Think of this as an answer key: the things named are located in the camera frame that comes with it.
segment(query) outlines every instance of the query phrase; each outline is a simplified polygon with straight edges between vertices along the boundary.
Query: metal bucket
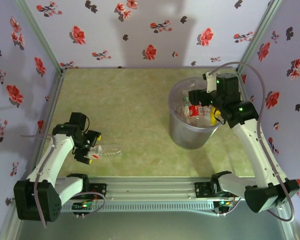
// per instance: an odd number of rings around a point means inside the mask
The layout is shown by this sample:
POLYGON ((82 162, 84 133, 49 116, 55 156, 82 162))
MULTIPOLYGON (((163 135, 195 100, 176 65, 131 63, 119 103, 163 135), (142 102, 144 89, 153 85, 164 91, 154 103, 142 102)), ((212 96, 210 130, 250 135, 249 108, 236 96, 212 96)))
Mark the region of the metal bucket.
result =
POLYGON ((169 134, 178 146, 185 149, 201 148, 220 126, 195 127, 187 124, 183 118, 183 91, 206 89, 207 82, 200 77, 186 78, 173 86, 169 93, 169 134))

